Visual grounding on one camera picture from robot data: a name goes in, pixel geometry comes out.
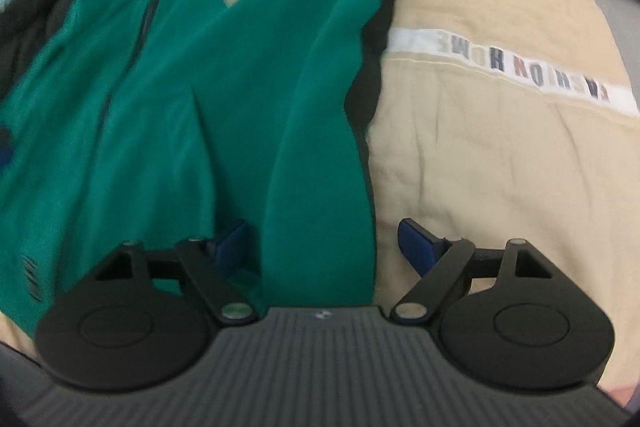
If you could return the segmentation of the patchwork bed quilt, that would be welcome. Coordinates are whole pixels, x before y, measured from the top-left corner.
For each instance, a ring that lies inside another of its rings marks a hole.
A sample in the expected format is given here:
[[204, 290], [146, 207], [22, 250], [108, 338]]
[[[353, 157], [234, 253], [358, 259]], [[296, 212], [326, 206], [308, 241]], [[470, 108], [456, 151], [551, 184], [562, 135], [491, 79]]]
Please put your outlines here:
[[639, 379], [639, 119], [620, 35], [625, 0], [396, 0], [368, 142], [375, 300], [416, 279], [403, 217], [487, 246], [526, 233], [603, 309], [602, 379]]

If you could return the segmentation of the green hoodie sweatshirt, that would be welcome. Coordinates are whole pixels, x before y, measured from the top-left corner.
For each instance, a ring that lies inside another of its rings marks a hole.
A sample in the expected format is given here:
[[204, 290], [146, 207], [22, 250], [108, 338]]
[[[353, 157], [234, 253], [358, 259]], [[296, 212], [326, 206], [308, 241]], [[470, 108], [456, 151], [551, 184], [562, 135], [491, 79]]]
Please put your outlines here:
[[32, 333], [113, 247], [250, 222], [269, 306], [374, 295], [364, 132], [393, 0], [74, 0], [1, 104], [1, 310]]

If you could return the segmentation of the black puffer jacket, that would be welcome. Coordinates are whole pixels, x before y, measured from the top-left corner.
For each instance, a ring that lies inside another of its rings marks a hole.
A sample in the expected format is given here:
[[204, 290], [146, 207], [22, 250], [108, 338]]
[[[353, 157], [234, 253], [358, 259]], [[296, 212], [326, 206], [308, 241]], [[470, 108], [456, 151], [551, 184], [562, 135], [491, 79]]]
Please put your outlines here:
[[74, 0], [12, 0], [1, 13], [1, 96], [61, 28]]

